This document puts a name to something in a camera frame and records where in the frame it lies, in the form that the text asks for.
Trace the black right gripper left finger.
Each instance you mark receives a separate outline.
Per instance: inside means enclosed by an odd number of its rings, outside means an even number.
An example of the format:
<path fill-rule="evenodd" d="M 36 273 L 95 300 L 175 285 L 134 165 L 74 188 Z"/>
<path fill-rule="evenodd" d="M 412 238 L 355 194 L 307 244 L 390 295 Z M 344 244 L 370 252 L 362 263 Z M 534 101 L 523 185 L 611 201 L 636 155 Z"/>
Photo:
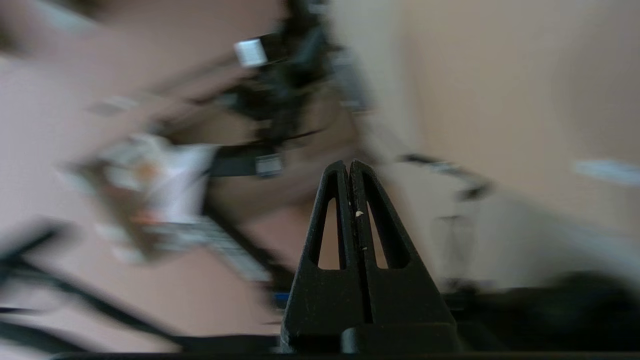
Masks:
<path fill-rule="evenodd" d="M 336 205 L 338 269 L 319 265 L 330 201 Z M 311 212 L 280 330 L 284 354 L 339 354 L 342 334 L 360 321 L 360 276 L 352 230 L 349 175 L 337 161 L 325 168 Z"/>

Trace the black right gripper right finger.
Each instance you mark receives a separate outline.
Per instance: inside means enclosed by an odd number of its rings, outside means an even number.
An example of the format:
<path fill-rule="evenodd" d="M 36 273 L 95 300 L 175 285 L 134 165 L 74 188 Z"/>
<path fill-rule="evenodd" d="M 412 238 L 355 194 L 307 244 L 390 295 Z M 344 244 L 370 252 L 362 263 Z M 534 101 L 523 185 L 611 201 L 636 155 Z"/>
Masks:
<path fill-rule="evenodd" d="M 372 167 L 350 164 L 365 322 L 351 354 L 459 353 L 457 324 Z"/>

